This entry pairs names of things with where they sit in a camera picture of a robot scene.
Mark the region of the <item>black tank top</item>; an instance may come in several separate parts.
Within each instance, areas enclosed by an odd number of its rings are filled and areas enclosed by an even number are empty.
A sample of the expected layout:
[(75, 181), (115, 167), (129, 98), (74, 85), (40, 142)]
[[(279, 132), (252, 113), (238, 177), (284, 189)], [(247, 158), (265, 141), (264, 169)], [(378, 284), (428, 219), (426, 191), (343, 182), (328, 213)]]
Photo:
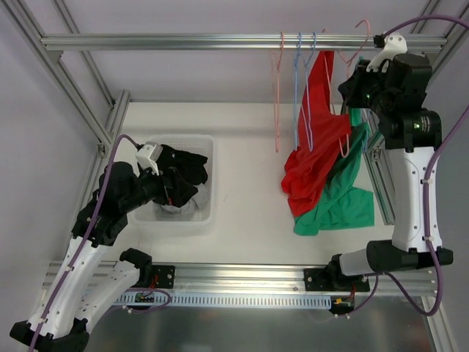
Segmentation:
[(206, 156), (190, 153), (185, 150), (177, 150), (166, 144), (161, 145), (161, 153), (157, 163), (160, 171), (174, 167), (180, 174), (178, 185), (182, 188), (183, 205), (197, 193), (196, 186), (208, 180), (208, 174), (204, 167), (208, 158)]

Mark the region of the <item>grey tank top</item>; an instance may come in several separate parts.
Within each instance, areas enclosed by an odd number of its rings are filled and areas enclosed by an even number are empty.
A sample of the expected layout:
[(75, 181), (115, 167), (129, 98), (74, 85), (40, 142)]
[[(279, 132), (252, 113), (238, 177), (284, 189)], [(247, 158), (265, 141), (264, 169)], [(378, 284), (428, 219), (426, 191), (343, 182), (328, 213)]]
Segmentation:
[(193, 195), (187, 203), (178, 208), (173, 205), (159, 205), (158, 208), (163, 212), (171, 215), (188, 216), (194, 214), (197, 210), (202, 210), (210, 199), (209, 191), (205, 184), (201, 183), (196, 186), (197, 193)]

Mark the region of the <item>red tank top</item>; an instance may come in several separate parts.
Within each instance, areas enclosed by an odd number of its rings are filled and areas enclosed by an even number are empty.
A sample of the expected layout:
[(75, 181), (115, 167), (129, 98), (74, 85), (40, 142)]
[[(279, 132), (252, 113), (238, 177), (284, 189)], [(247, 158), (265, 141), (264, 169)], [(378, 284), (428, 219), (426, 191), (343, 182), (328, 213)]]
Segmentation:
[(314, 149), (309, 151), (302, 108), (306, 107), (304, 90), (298, 115), (298, 148), (292, 151), (284, 165), (285, 176), (281, 188), (287, 195), (294, 217), (302, 216), (316, 207), (325, 187), (327, 176), (340, 155), (339, 142), (351, 138), (350, 118), (347, 114), (334, 114), (330, 109), (330, 94), (325, 72), (327, 59), (332, 76), (335, 53), (321, 51), (310, 72), (311, 126)]

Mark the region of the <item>blue hanger with black top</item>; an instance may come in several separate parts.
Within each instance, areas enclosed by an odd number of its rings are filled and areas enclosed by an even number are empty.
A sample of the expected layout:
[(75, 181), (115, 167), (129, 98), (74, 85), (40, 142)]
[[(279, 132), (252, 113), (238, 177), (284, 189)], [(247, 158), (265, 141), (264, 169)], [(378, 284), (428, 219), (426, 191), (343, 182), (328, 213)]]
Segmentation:
[(314, 149), (314, 138), (313, 138), (313, 130), (311, 126), (311, 96), (310, 96), (310, 84), (309, 84), (309, 75), (311, 72), (310, 63), (313, 59), (316, 44), (317, 44), (317, 34), (315, 32), (311, 35), (312, 44), (310, 45), (311, 53), (309, 54), (308, 58), (305, 59), (302, 57), (303, 60), (303, 68), (305, 73), (305, 92), (306, 92), (306, 107), (302, 108), (303, 112), (303, 122), (305, 125), (305, 132), (308, 142), (309, 151), (312, 152)]

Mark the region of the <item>blue hanger with grey top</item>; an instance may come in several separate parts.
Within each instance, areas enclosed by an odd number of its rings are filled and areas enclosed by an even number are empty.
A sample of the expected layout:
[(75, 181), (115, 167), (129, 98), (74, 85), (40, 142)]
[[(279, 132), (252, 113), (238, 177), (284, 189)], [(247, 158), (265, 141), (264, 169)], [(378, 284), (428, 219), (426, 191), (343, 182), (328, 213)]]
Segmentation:
[(298, 33), (298, 41), (296, 44), (296, 52), (293, 59), (293, 104), (292, 104), (292, 124), (293, 124), (293, 136), (294, 136), (294, 147), (293, 150), (298, 148), (298, 66), (300, 58), (300, 49), (302, 44), (302, 33)]

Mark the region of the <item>pink wire hanger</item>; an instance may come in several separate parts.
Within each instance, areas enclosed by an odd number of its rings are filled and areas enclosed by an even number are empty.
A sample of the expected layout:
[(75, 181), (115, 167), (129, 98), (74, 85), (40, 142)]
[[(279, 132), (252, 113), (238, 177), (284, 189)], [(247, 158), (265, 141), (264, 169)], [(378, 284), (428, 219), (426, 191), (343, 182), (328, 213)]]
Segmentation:
[(273, 90), (273, 121), (274, 121), (274, 140), (275, 151), (278, 153), (280, 150), (280, 73), (281, 62), (284, 53), (284, 33), (280, 32), (280, 44), (278, 52), (271, 54), (271, 78)]

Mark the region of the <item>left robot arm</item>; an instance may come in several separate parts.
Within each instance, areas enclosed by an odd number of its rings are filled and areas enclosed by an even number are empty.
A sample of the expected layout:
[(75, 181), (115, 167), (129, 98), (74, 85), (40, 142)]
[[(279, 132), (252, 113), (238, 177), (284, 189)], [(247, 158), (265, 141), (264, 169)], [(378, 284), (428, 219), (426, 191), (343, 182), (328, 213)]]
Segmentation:
[(128, 214), (149, 202), (169, 200), (164, 176), (151, 169), (138, 175), (126, 162), (108, 165), (93, 198), (78, 213), (66, 256), (40, 308), (15, 323), (10, 337), (30, 351), (83, 351), (92, 330), (127, 290), (154, 290), (150, 255), (126, 249), (111, 273), (86, 290), (103, 256), (128, 225)]

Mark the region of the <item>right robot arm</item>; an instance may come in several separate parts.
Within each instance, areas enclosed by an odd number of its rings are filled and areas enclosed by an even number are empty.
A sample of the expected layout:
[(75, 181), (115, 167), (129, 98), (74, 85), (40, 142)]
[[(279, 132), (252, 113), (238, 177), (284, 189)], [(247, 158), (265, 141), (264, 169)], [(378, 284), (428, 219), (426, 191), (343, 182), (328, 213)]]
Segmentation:
[(346, 106), (377, 115), (394, 185), (394, 231), (389, 240), (370, 241), (365, 249), (331, 258), (324, 275), (337, 291), (367, 274), (440, 268), (454, 261), (440, 237), (432, 187), (441, 119), (422, 106), (432, 66), (415, 54), (397, 54), (376, 70), (370, 65), (368, 59), (360, 60), (339, 92)]

